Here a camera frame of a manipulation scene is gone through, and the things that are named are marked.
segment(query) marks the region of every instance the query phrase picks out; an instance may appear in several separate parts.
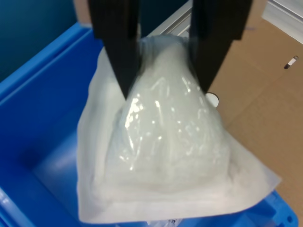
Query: blue plastic container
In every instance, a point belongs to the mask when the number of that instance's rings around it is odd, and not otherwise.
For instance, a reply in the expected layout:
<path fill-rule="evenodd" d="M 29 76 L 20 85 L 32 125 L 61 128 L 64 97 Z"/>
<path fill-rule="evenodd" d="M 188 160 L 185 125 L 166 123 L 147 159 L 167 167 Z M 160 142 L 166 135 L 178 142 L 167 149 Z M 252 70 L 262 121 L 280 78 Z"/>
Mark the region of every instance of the blue plastic container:
<path fill-rule="evenodd" d="M 91 226 L 78 220 L 76 128 L 101 48 L 75 24 L 0 83 L 0 227 Z M 246 211 L 180 224 L 243 226 L 297 227 L 298 219 L 273 192 Z"/>

